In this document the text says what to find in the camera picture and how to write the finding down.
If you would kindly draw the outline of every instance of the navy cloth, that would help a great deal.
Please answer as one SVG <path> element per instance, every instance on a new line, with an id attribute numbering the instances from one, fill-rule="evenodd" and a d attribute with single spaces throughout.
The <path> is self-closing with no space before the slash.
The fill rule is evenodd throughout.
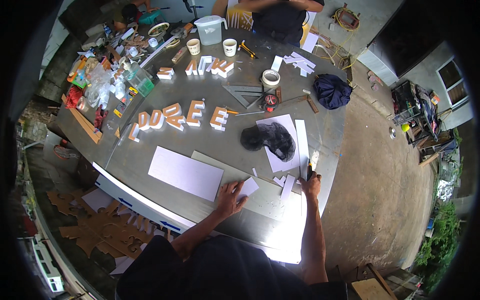
<path id="1" fill-rule="evenodd" d="M 313 83 L 318 102 L 326 109 L 335 109 L 347 105 L 352 88 L 338 76 L 321 74 Z"/>
<path id="2" fill-rule="evenodd" d="M 201 243 L 184 262 L 155 236 L 121 276 L 115 299 L 346 300 L 347 285 L 307 285 L 262 250 L 227 236 Z"/>

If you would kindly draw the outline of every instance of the metal bowl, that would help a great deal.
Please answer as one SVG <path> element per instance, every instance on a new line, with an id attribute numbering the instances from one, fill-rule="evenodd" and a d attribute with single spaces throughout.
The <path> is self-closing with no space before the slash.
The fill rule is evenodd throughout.
<path id="1" fill-rule="evenodd" d="M 396 137 L 396 132 L 395 132 L 395 129 L 393 129 L 392 127 L 390 127 L 390 138 L 393 140 L 395 139 Z"/>

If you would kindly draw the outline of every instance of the blue arrow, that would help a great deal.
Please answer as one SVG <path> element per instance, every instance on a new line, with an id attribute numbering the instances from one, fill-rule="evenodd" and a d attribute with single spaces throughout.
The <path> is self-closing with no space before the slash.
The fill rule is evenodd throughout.
<path id="1" fill-rule="evenodd" d="M 123 202 L 123 203 L 127 204 L 128 206 L 132 207 L 132 205 L 130 203 L 128 203 L 127 201 L 125 201 L 123 198 L 119 197 L 119 200 L 120 200 L 120 202 Z"/>
<path id="2" fill-rule="evenodd" d="M 176 230 L 178 230 L 178 231 L 181 230 L 180 228 L 175 227 L 175 226 L 173 226 L 173 225 L 171 225 L 171 224 L 169 224 L 169 223 L 167 223 L 167 222 L 165 222 L 165 221 L 160 221 L 160 223 L 162 223 L 162 224 L 165 225 L 165 226 L 170 226 L 170 227 L 172 227 L 173 229 L 176 229 Z"/>

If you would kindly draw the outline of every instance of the cup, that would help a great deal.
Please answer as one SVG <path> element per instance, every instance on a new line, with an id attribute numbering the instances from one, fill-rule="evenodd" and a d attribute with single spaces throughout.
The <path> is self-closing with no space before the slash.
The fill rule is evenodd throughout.
<path id="1" fill-rule="evenodd" d="M 150 47 L 155 48 L 156 46 L 158 46 L 158 41 L 156 40 L 156 38 L 153 37 L 148 40 L 148 44 L 150 45 Z"/>
<path id="2" fill-rule="evenodd" d="M 227 38 L 223 41 L 223 51 L 226 56 L 234 56 L 237 52 L 237 41 L 233 38 Z"/>
<path id="3" fill-rule="evenodd" d="M 101 45 L 105 44 L 105 38 L 101 37 L 98 40 L 96 40 L 95 44 L 100 47 Z"/>
<path id="4" fill-rule="evenodd" d="M 193 38 L 187 42 L 188 51 L 190 54 L 197 55 L 200 53 L 200 40 L 197 38 Z"/>

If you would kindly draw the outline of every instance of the masking tape roll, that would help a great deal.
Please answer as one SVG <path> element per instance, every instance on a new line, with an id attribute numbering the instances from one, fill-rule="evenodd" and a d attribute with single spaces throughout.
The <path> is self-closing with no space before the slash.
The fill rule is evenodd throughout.
<path id="1" fill-rule="evenodd" d="M 262 81 L 267 85 L 277 85 L 280 82 L 280 74 L 275 70 L 265 70 L 262 74 Z"/>

